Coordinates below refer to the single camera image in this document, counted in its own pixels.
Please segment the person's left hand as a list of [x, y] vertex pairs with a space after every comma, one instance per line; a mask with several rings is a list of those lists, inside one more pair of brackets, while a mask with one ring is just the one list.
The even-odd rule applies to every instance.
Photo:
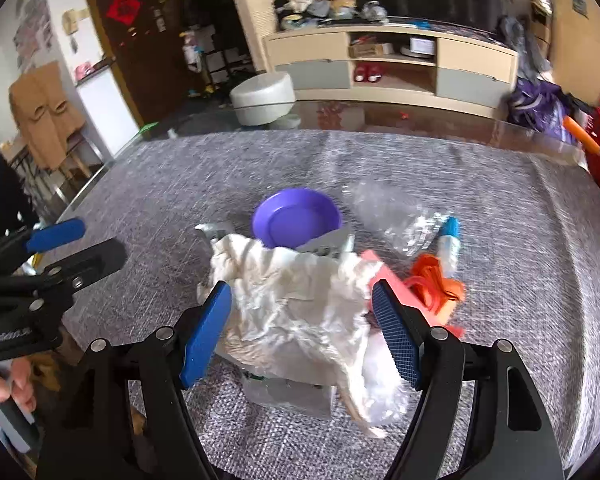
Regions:
[[28, 358], [18, 358], [12, 361], [10, 379], [0, 376], [0, 403], [13, 398], [25, 411], [32, 413], [36, 408], [36, 399], [31, 382], [32, 366]]

